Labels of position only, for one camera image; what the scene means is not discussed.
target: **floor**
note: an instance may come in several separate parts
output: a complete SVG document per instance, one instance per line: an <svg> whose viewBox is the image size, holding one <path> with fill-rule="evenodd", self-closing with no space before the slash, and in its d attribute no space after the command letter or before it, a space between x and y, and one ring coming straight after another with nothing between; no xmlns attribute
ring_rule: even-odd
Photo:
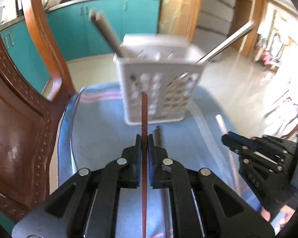
<svg viewBox="0 0 298 238"><path fill-rule="evenodd" d="M68 62L75 89L118 81L113 55L102 55ZM251 137L264 134L262 117L272 101L280 95L280 88L271 83L272 73L247 58L240 57L233 48L223 53L219 62L207 64L199 85L205 87L223 107L239 134ZM57 188L56 147L50 167L50 191Z"/></svg>

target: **carved wood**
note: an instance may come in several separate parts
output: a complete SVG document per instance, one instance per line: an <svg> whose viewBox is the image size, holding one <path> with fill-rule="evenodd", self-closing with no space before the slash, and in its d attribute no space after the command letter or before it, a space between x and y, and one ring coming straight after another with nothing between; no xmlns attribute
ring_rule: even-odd
<svg viewBox="0 0 298 238"><path fill-rule="evenodd" d="M0 211L15 222L49 195L49 164L58 123L75 93L66 63L56 44L51 45L53 36L45 33L42 6L32 4L23 2L32 38L37 23L43 26L40 37L33 39L54 82L49 100L22 77L0 36ZM47 54L53 48L50 59Z"/></svg>

